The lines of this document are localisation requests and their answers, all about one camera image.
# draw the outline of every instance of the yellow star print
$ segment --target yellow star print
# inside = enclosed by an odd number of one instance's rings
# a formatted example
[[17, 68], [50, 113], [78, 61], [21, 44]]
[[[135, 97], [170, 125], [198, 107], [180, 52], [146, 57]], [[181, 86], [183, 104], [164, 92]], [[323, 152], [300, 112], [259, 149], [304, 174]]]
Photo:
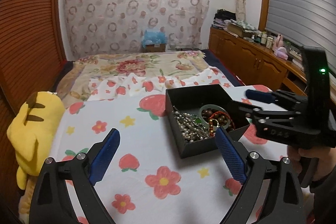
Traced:
[[69, 135], [71, 135], [72, 133], [74, 133], [74, 131], [75, 131], [75, 127], [68, 127], [66, 133], [68, 133]]
[[120, 123], [123, 123], [126, 127], [133, 126], [135, 122], [135, 118], [131, 118], [130, 116], [126, 116], [125, 119], [121, 120]]
[[204, 179], [206, 176], [209, 176], [209, 169], [203, 167], [202, 169], [198, 170], [197, 173], [200, 174], [201, 179]]

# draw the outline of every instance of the white strawberry print sheet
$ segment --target white strawberry print sheet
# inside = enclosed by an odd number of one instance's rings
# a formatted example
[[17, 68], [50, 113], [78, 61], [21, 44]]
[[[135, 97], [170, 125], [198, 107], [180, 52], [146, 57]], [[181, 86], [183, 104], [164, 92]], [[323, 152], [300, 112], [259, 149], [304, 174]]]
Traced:
[[[273, 104], [249, 101], [247, 89], [268, 91], [262, 85], [233, 87], [214, 67], [188, 79], [177, 77], [113, 76], [90, 80], [91, 96], [64, 113], [50, 156], [70, 160], [102, 141], [116, 128], [120, 146], [95, 189], [117, 224], [218, 224], [241, 189], [218, 150], [180, 159], [165, 116], [165, 90], [190, 85], [220, 84], [233, 100], [265, 110], [281, 110]], [[279, 160], [286, 146], [263, 140], [251, 125], [241, 138], [249, 151]], [[67, 187], [78, 221], [87, 224], [73, 184]], [[256, 221], [267, 183], [264, 184], [248, 224]]]

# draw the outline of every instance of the beaded bracelet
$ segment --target beaded bracelet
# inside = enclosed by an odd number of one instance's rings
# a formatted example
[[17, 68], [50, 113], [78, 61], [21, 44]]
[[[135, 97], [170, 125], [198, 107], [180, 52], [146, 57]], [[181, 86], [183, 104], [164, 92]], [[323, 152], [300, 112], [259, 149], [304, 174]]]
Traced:
[[213, 137], [215, 135], [214, 130], [213, 130], [213, 120], [215, 120], [215, 119], [213, 119], [213, 118], [216, 114], [224, 115], [227, 119], [230, 120], [230, 125], [232, 125], [232, 128], [236, 129], [235, 124], [234, 124], [233, 120], [231, 119], [230, 115], [228, 115], [227, 113], [222, 112], [222, 111], [217, 111], [217, 112], [213, 113], [211, 115], [210, 119], [209, 119], [209, 130], [210, 130], [209, 135], [210, 135], [210, 137]]

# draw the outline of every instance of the human hand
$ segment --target human hand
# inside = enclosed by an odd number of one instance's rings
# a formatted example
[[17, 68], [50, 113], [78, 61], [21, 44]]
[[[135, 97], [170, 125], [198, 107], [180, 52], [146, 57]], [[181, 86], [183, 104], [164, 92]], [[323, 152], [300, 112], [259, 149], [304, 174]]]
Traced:
[[302, 171], [300, 163], [301, 157], [319, 158], [316, 173], [313, 176], [313, 181], [320, 180], [330, 174], [336, 166], [336, 148], [330, 147], [313, 147], [309, 150], [297, 149], [292, 146], [287, 146], [287, 155], [291, 160], [294, 170], [299, 174]]

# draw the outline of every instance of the black sleeve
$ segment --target black sleeve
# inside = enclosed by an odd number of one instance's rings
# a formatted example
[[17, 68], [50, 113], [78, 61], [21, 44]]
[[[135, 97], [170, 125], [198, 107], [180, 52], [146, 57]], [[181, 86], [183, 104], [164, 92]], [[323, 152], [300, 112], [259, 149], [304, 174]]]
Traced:
[[336, 223], [336, 167], [326, 177], [310, 184], [314, 193], [315, 224]]

